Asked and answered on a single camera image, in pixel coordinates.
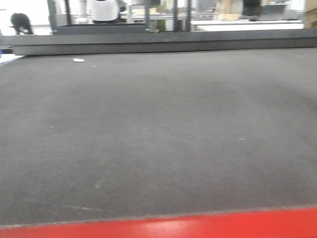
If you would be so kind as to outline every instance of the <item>white shirt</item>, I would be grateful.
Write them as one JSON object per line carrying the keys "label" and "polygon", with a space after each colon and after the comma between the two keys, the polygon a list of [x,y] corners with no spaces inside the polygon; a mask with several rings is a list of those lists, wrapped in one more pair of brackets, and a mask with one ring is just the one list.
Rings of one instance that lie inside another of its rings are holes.
{"label": "white shirt", "polygon": [[118,18],[119,5],[116,0],[92,0],[91,13],[95,21],[113,21]]}

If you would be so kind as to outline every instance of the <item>red strip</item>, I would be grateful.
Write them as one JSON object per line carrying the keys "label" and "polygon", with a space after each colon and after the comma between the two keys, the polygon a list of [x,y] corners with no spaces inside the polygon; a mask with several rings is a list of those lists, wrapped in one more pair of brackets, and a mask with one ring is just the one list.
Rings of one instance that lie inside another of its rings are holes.
{"label": "red strip", "polygon": [[5,228],[0,238],[317,238],[317,208]]}

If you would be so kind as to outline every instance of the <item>metal pole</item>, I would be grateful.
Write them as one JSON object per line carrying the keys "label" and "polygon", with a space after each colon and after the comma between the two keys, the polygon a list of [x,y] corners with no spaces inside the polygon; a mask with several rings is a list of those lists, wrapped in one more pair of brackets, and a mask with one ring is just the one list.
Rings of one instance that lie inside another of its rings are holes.
{"label": "metal pole", "polygon": [[177,7],[177,0],[174,0],[174,16],[173,16],[173,22],[174,22],[174,32],[178,31],[178,21],[177,21],[177,14],[178,14],[178,7]]}
{"label": "metal pole", "polygon": [[57,23],[56,23],[56,8],[53,0],[48,0],[48,7],[50,12],[50,24],[53,33],[57,31]]}
{"label": "metal pole", "polygon": [[69,0],[65,0],[65,6],[66,6],[66,14],[67,14],[67,25],[71,25]]}
{"label": "metal pole", "polygon": [[187,0],[186,31],[191,32],[192,0]]}
{"label": "metal pole", "polygon": [[145,0],[145,27],[148,31],[150,28],[150,0]]}

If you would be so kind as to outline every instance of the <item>gray felt surface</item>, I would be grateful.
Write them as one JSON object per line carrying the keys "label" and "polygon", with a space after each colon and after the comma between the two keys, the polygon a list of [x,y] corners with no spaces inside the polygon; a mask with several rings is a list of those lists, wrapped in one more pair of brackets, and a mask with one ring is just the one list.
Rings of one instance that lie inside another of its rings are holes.
{"label": "gray felt surface", "polygon": [[81,57],[0,67],[0,225],[317,203],[316,49]]}

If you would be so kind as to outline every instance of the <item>white table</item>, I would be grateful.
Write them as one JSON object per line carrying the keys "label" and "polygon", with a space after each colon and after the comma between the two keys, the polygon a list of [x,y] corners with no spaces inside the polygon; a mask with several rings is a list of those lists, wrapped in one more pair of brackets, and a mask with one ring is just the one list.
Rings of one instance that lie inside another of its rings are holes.
{"label": "white table", "polygon": [[248,31],[248,30],[282,30],[303,29],[304,24],[296,21],[192,21],[194,30],[200,31]]}

